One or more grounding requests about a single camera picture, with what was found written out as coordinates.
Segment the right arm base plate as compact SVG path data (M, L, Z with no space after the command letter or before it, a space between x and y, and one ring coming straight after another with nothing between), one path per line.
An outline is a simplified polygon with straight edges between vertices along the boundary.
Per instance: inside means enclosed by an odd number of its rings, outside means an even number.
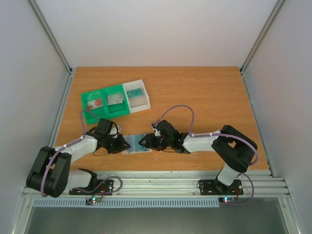
M242 183L235 179L230 186L226 186L216 179L202 179L196 184L201 195L243 195Z

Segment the white card holder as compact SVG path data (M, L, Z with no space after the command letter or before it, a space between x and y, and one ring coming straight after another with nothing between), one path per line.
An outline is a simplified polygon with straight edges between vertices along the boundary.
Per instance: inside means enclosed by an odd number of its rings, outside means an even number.
M152 149L143 147L139 144L139 141L142 140L145 137L145 133L137 134L137 135L125 135L124 138L126 142L130 145L130 148L122 151L122 155L128 155L128 154L138 154L138 153L150 153L152 152Z

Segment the white cherry-blossom card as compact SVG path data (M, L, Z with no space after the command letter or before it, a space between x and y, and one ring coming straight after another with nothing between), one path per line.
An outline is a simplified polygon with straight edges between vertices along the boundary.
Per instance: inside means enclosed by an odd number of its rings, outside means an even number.
M122 103L123 101L124 101L123 95L118 96L118 97L116 97L116 98L114 99L114 103L115 103L115 104L120 104L120 103Z

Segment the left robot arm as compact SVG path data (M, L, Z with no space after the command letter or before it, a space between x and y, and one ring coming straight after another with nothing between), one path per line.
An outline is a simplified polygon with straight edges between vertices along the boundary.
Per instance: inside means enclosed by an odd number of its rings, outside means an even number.
M26 186L40 192L42 197L59 197L65 190L95 193L101 186L97 174L87 169L71 171L73 162L104 148L108 154L117 154L130 148L120 133L119 126L101 118L96 127L83 131L78 139L52 148L42 147L30 169Z

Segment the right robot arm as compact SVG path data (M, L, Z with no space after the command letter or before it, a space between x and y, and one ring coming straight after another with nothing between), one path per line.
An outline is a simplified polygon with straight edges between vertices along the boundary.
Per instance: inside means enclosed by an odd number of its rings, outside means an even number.
M154 132L145 135L139 145L154 151L168 147L178 154L215 152L225 162L213 182L213 191L218 195L228 192L237 176L257 163L258 146L230 125L212 133L180 133L166 120L153 126Z

